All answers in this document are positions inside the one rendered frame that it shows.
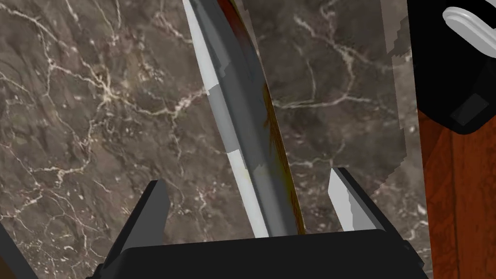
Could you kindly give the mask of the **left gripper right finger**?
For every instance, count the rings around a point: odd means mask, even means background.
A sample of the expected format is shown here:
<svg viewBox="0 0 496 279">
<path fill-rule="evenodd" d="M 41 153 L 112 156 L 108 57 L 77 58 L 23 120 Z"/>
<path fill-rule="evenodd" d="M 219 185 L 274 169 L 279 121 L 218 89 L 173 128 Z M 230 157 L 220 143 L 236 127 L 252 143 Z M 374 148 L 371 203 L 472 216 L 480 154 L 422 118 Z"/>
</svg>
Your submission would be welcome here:
<svg viewBox="0 0 496 279">
<path fill-rule="evenodd" d="M 386 230 L 382 213 L 346 168 L 331 169 L 327 192 L 344 231 Z"/>
</svg>

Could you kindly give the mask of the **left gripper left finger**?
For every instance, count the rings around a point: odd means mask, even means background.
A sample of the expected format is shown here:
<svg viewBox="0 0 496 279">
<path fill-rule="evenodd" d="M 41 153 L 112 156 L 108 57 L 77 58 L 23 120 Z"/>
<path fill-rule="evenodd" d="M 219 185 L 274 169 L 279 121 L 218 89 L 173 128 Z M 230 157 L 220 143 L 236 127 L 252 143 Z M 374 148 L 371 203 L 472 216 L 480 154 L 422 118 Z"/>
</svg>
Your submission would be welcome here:
<svg viewBox="0 0 496 279">
<path fill-rule="evenodd" d="M 171 202 L 164 180 L 151 181 L 131 213 L 121 252 L 128 248 L 159 246 Z"/>
</svg>

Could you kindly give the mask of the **grey and brown curved bar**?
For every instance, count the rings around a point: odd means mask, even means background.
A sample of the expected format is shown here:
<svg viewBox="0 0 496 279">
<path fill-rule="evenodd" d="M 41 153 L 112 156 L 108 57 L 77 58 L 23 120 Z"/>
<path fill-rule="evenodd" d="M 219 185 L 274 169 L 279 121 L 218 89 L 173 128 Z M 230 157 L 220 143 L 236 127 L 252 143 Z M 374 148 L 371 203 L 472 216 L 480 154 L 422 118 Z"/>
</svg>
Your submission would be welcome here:
<svg viewBox="0 0 496 279">
<path fill-rule="evenodd" d="M 305 226 L 262 64 L 234 0 L 182 0 L 201 78 L 254 236 Z"/>
</svg>

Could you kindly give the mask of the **brown wooden door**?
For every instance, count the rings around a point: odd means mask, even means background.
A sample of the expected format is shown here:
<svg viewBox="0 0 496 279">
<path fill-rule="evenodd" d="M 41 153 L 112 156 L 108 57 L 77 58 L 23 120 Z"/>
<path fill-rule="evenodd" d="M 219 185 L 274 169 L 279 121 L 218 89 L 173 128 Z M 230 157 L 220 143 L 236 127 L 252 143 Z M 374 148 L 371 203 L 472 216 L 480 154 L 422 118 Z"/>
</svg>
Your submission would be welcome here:
<svg viewBox="0 0 496 279">
<path fill-rule="evenodd" d="M 496 118 L 468 135 L 418 120 L 434 279 L 496 279 Z"/>
</svg>

